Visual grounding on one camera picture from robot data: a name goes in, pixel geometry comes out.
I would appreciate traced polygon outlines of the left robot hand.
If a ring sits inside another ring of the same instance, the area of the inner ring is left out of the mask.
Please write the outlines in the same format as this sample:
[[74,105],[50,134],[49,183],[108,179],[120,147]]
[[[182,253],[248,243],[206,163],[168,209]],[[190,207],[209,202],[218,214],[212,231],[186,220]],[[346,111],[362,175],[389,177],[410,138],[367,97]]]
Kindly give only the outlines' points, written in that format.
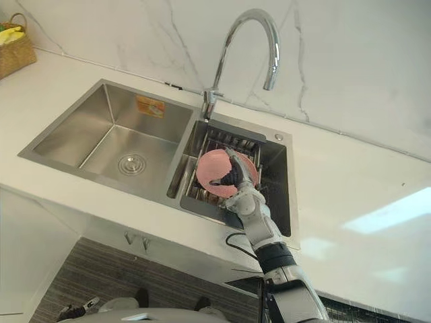
[[59,312],[57,322],[82,317],[90,309],[92,309],[95,305],[97,305],[99,301],[100,301],[99,297],[93,297],[92,299],[88,300],[81,306],[73,306],[69,304]]

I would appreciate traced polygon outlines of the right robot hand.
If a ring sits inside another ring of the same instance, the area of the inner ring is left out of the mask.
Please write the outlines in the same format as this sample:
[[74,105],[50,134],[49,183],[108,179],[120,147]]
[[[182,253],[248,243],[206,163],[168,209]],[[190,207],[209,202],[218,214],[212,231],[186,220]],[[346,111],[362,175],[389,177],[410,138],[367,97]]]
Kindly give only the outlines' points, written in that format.
[[232,149],[218,149],[211,151],[210,162],[212,174],[208,191],[214,195],[230,198],[238,192],[241,184],[257,184],[257,169],[243,153]]

